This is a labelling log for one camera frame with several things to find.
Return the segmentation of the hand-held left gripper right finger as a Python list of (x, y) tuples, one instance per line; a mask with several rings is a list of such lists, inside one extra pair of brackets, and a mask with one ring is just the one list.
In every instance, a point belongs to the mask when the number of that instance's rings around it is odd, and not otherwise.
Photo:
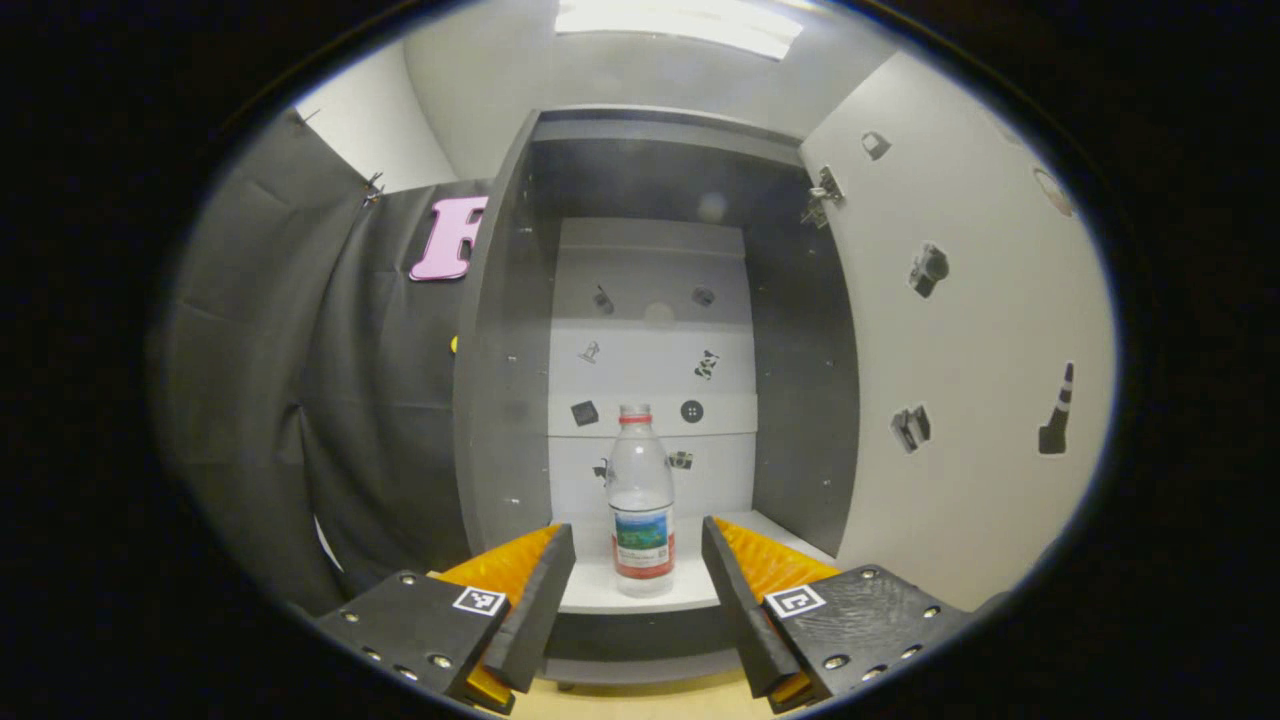
[(701, 559), (750, 692), (774, 714), (861, 694), (972, 624), (886, 568), (840, 571), (722, 518), (703, 519)]

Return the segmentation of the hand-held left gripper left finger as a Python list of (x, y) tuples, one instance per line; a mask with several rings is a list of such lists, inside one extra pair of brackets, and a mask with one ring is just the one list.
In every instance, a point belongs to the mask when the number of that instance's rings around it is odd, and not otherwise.
[(508, 715), (543, 666), (575, 562), (572, 527), (552, 524), (435, 577), (394, 571), (317, 629), (426, 694)]

